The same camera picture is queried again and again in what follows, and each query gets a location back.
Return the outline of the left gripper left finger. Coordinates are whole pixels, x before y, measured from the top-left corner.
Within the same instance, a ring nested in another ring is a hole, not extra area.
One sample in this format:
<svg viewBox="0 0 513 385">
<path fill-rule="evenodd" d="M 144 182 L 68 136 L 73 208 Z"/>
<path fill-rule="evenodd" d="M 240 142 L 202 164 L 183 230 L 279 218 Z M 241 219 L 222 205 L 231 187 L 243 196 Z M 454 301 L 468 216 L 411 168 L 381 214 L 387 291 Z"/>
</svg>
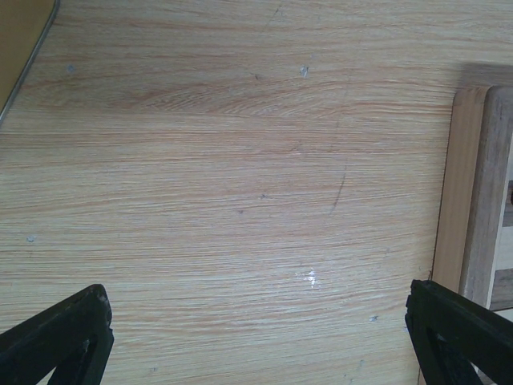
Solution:
<svg viewBox="0 0 513 385">
<path fill-rule="evenodd" d="M 94 284 L 1 334 L 1 383 L 99 384 L 114 343 L 112 311 Z"/>
</svg>

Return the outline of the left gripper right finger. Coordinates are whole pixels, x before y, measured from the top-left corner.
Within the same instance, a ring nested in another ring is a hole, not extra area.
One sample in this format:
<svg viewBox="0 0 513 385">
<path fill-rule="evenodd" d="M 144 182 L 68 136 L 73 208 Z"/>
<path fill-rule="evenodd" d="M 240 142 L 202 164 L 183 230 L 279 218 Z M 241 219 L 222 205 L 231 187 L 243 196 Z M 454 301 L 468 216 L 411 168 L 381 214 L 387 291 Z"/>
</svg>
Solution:
<svg viewBox="0 0 513 385">
<path fill-rule="evenodd" d="M 430 280 L 413 280 L 406 326 L 427 384 L 512 383 L 512 322 Z"/>
</svg>

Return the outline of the wooden chess board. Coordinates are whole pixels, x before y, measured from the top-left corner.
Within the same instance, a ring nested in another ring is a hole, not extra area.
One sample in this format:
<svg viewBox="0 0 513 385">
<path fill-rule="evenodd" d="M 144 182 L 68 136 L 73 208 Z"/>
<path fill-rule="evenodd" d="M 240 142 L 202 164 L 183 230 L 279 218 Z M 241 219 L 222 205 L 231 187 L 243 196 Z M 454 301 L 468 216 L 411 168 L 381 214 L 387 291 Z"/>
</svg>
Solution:
<svg viewBox="0 0 513 385">
<path fill-rule="evenodd" d="M 495 312 L 512 309 L 512 89 L 454 97 L 432 278 Z"/>
</svg>

